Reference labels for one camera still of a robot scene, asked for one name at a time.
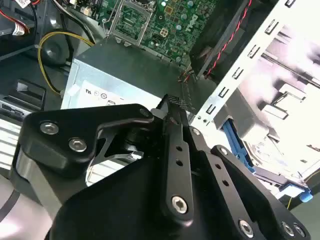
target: blue drive rail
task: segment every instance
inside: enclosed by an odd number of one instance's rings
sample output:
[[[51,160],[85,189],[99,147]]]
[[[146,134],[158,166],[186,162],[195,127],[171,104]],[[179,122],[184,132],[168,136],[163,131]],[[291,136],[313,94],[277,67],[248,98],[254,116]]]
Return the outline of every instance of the blue drive rail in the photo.
[[[223,124],[222,128],[228,139],[232,153],[240,162],[245,165],[246,168],[248,168],[251,173],[256,176],[259,175],[259,173],[261,172],[257,172],[257,170],[259,170],[259,167],[251,166],[250,162],[247,160],[249,158],[248,152],[242,144],[241,139],[238,137],[236,128],[234,127],[232,120],[228,119]],[[313,198],[311,190],[307,186],[302,187],[301,185],[296,185],[289,180],[286,184],[281,184],[281,186],[279,187],[279,194],[277,198],[280,199],[284,195],[288,195],[292,198],[299,196],[300,200],[304,203],[310,201]]]

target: yellow wire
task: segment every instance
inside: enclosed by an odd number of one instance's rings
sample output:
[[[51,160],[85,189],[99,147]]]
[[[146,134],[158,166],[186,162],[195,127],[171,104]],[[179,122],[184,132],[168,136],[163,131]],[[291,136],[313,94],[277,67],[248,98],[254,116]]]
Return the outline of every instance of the yellow wire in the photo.
[[[320,170],[319,170],[319,171],[316,171],[314,174],[312,174],[311,176],[309,176],[309,177],[305,180],[305,182],[308,182],[313,176],[317,175],[318,173],[320,173]],[[290,200],[289,200],[288,206],[286,206],[286,209],[289,209],[292,198],[293,198],[293,197],[290,197]]]
[[[82,36],[79,36],[77,34],[74,34],[74,33],[71,33],[71,32],[66,32],[66,31],[54,31],[54,32],[49,32],[47,33],[46,35],[43,36],[43,38],[40,40],[39,42],[39,45],[38,45],[38,62],[39,62],[39,66],[40,66],[40,69],[41,69],[41,72],[42,72],[42,75],[46,81],[46,83],[48,84],[48,86],[50,87],[50,89],[55,93],[55,94],[60,94],[59,92],[57,92],[53,86],[50,84],[47,76],[46,76],[46,73],[45,73],[45,68],[44,68],[44,65],[42,63],[42,59],[41,59],[41,49],[42,49],[42,46],[43,44],[45,43],[46,40],[48,40],[49,38],[51,38],[52,36],[54,35],[59,35],[59,34],[63,34],[63,35],[68,35],[68,36],[71,36],[71,37],[74,37],[76,39],[79,39],[83,42],[85,42],[87,45],[89,45],[90,47],[94,46],[94,44],[92,42],[90,42],[89,40],[85,39],[84,37]]]

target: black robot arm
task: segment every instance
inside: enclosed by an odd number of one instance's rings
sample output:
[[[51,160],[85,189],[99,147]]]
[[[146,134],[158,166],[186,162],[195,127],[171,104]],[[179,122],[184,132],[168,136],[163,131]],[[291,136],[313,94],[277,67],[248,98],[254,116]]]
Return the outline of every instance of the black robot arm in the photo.
[[[167,96],[151,112],[129,104],[25,119],[11,175],[48,210],[50,239],[311,239],[230,151],[209,149]],[[86,186],[88,168],[132,149],[143,158]]]

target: motherboard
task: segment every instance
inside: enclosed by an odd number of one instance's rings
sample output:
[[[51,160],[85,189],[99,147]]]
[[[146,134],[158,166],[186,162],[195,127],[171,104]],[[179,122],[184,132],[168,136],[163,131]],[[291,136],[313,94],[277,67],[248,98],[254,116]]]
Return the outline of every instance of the motherboard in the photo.
[[[70,0],[125,46],[136,45],[176,63],[190,64],[189,52],[218,0]]]

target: screw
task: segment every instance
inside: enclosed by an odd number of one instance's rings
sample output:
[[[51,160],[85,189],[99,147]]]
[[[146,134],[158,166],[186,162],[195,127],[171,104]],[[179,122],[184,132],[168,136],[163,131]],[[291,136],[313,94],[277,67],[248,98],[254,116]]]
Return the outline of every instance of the screw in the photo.
[[[140,113],[145,117],[149,117],[149,113],[143,108],[140,108]]]
[[[40,125],[40,130],[44,134],[55,135],[59,132],[59,127],[53,122],[43,122]]]
[[[196,129],[196,128],[193,128],[192,129],[192,132],[194,132],[195,133],[195,135],[200,135],[200,132],[199,132],[199,130],[198,129]]]
[[[252,239],[254,237],[254,231],[245,220],[239,220],[239,227],[248,238]]]
[[[297,224],[293,224],[293,226],[294,226],[294,228],[295,228],[295,230],[302,236],[302,237],[305,237],[306,236],[306,234],[305,234],[305,232],[301,229],[301,227],[299,227]]]
[[[82,153],[87,149],[87,144],[80,138],[73,138],[69,141],[69,148],[77,153]]]
[[[284,229],[284,231],[290,235],[291,237],[293,237],[295,235],[294,231],[292,230],[292,228],[286,224],[284,221],[282,222],[282,227]]]
[[[228,155],[228,152],[227,152],[227,150],[225,150],[224,148],[220,148],[220,151],[224,154],[224,155]]]
[[[180,196],[174,196],[171,200],[174,209],[180,213],[185,214],[187,212],[188,206],[186,201]]]

